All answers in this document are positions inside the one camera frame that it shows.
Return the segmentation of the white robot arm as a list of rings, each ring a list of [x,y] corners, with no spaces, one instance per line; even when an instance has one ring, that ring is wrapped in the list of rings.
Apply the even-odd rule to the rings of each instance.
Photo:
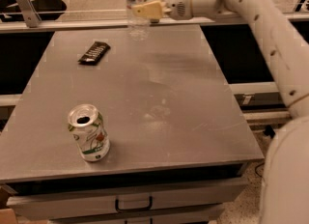
[[[147,19],[234,13],[249,25],[292,119],[267,150],[259,224],[309,224],[309,45],[272,0],[147,0],[132,6]]]

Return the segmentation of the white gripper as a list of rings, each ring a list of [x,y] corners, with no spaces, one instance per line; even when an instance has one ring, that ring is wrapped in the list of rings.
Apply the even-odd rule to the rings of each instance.
[[[222,0],[154,0],[135,4],[131,12],[135,17],[160,20],[166,15],[175,20],[189,20],[193,17],[215,17]]]

